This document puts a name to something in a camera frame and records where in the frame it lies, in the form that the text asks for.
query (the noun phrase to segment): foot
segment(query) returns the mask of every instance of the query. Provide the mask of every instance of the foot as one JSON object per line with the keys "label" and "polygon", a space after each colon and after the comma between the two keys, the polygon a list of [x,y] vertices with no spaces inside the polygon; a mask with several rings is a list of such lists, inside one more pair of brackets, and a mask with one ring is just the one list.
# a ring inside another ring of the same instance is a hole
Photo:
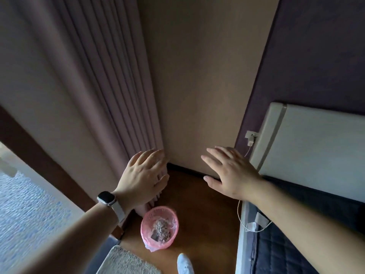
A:
{"label": "foot", "polygon": [[194,274],[193,265],[184,253],[177,257],[177,272],[179,274]]}

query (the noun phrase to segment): beige wall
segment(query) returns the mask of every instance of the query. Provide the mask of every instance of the beige wall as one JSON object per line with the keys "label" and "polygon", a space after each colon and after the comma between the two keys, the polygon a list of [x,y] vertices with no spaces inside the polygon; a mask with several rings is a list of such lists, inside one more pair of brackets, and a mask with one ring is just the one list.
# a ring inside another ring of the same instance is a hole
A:
{"label": "beige wall", "polygon": [[0,105],[94,200],[113,174],[28,24],[0,0]]}
{"label": "beige wall", "polygon": [[279,0],[138,0],[165,148],[234,146]]}

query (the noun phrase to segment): wall outlet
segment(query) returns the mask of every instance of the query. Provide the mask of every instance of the wall outlet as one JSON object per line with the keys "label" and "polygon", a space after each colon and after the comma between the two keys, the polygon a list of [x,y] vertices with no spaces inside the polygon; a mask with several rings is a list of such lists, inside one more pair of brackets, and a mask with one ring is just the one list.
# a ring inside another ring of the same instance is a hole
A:
{"label": "wall outlet", "polygon": [[256,138],[256,137],[258,137],[258,133],[256,133],[255,131],[247,131],[244,138],[250,138],[250,136],[253,136]]}

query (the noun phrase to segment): white rug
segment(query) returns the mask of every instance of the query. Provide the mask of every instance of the white rug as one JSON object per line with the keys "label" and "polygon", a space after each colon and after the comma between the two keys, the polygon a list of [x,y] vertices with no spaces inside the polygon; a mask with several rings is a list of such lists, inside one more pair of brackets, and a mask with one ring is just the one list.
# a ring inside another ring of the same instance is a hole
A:
{"label": "white rug", "polygon": [[124,250],[119,245],[114,246],[96,274],[162,274],[152,264]]}

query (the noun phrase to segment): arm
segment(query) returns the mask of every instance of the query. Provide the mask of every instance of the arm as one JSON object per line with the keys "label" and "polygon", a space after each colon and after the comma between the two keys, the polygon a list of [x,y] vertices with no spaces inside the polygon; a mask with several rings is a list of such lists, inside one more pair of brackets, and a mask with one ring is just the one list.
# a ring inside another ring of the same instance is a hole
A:
{"label": "arm", "polygon": [[[139,152],[131,158],[113,192],[125,212],[147,203],[166,187],[169,175],[157,180],[157,174],[166,163],[163,150]],[[96,204],[34,258],[21,274],[83,273],[116,225],[118,218],[112,208]]]}
{"label": "arm", "polygon": [[256,205],[288,237],[319,273],[363,273],[365,240],[265,181],[247,159],[231,148],[208,148],[202,156],[221,178],[205,176],[216,191]]}

